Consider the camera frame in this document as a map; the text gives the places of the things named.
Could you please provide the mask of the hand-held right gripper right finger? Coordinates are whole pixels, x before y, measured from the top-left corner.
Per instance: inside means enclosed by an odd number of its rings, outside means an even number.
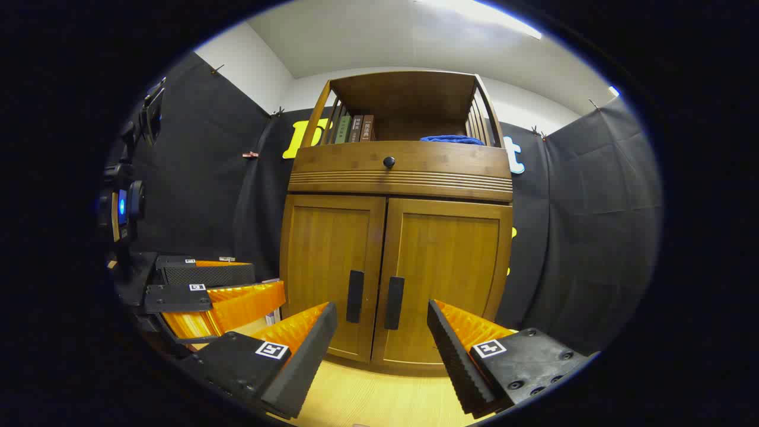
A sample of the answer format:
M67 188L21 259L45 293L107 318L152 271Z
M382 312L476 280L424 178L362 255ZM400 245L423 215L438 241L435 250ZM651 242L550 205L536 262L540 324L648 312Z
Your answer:
M426 324L464 413L474 418L532 403L597 358L537 328L516 332L434 298Z

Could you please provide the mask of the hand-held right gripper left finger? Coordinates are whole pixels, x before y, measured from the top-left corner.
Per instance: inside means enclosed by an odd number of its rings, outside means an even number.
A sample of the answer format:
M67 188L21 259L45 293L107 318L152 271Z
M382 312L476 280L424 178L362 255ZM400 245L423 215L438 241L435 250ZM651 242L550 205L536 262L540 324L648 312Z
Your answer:
M178 367L249 411L296 418L337 326L336 304L325 302L252 336L225 333L180 359Z

